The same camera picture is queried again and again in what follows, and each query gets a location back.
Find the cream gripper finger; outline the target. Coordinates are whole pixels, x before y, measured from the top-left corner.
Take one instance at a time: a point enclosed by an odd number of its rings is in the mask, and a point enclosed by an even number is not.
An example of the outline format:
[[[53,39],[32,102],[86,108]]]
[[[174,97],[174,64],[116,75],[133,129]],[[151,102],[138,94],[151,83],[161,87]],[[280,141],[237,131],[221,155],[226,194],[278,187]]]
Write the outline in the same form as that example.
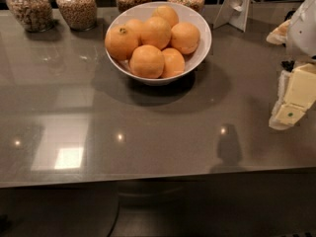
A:
[[[278,27],[266,37],[266,41],[275,45],[286,43],[287,29],[289,26],[289,20],[284,21]]]
[[[269,126],[285,130],[295,126],[316,102],[316,64],[298,63],[278,78],[277,101]]]

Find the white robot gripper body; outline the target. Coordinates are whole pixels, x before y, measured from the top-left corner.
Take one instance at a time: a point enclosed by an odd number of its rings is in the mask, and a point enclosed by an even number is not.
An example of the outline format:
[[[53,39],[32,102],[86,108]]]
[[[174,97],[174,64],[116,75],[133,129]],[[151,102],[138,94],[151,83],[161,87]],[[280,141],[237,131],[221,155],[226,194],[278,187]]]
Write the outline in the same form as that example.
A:
[[[292,15],[285,45],[294,60],[316,61],[316,0],[304,0]]]

